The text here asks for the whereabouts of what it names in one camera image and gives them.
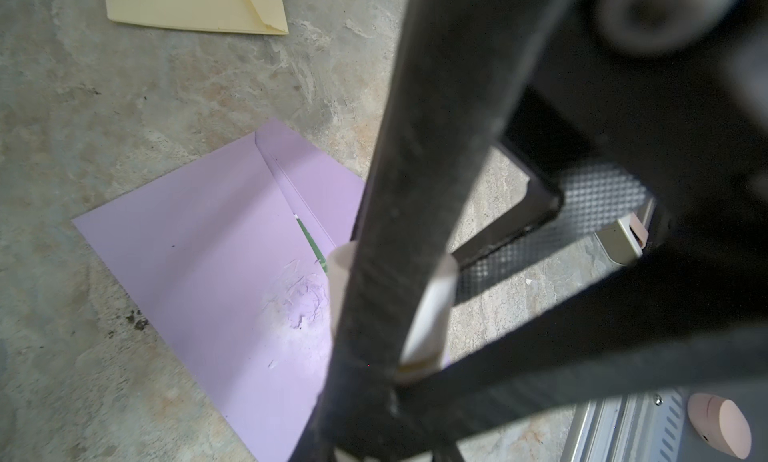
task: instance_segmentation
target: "yellow folder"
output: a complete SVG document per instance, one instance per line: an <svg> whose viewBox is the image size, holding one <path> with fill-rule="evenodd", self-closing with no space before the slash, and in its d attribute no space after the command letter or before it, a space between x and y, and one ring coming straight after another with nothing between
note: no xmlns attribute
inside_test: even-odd
<svg viewBox="0 0 768 462"><path fill-rule="evenodd" d="M288 33L283 0L107 0L107 17L201 32Z"/></svg>

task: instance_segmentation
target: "black metal frame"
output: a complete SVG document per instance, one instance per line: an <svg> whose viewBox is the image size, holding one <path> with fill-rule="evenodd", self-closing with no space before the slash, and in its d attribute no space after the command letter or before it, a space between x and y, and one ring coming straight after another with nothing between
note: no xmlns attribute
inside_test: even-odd
<svg viewBox="0 0 768 462"><path fill-rule="evenodd" d="M589 0L410 0L326 386L292 460L334 460L333 448L460 460L457 440L539 410L768 373L768 211L749 184L768 169L768 105L749 85L768 67L765 10L743 0L695 47L649 61L596 39ZM492 143L532 182L456 251L457 303L626 214L645 187L676 230L397 387L418 301Z"/></svg>

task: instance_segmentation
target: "purple folder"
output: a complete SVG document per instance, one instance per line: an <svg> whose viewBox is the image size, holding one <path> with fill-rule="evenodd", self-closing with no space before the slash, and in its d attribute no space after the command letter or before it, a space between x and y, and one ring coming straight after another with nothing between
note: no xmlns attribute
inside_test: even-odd
<svg viewBox="0 0 768 462"><path fill-rule="evenodd" d="M270 120L73 220L259 462L290 456L330 356L327 280L294 214L327 255L362 189Z"/></svg>

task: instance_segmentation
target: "black metal leg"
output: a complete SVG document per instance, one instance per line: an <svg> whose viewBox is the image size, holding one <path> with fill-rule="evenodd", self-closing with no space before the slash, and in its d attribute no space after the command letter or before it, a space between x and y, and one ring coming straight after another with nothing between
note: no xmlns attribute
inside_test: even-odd
<svg viewBox="0 0 768 462"><path fill-rule="evenodd" d="M453 252L459 267L471 267L514 239L539 228L556 216L561 198L541 181L529 180L525 197L519 203Z"/></svg>
<svg viewBox="0 0 768 462"><path fill-rule="evenodd" d="M409 1L320 404L322 436L355 456L429 441L396 412L392 376L485 155L570 1Z"/></svg>
<svg viewBox="0 0 768 462"><path fill-rule="evenodd" d="M432 451L432 462L464 462L464 457L458 451L456 444L450 444L434 449Z"/></svg>
<svg viewBox="0 0 768 462"><path fill-rule="evenodd" d="M765 278L675 242L400 390L403 411L459 440L558 405L768 373Z"/></svg>
<svg viewBox="0 0 768 462"><path fill-rule="evenodd" d="M315 405L299 441L293 448L289 462L336 462L333 446L328 440L321 438L317 430L317 414Z"/></svg>

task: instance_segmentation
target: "green paper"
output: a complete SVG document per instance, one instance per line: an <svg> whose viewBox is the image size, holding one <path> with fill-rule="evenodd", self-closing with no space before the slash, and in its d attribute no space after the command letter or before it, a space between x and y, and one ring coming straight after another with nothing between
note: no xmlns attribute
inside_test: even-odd
<svg viewBox="0 0 768 462"><path fill-rule="evenodd" d="M317 247L317 244L315 243L315 241L312 239L312 235L310 235L309 231L306 229L306 227L304 227L304 224L301 223L301 219L298 216L296 216L296 221L299 222L299 226L301 227L301 231L304 232L304 237L306 237L306 241L310 243L310 246L312 247L312 251L315 252L315 257L317 257L317 261L320 262L322 271L324 271L327 274L328 269L326 268L326 258L322 255L322 252Z"/></svg>

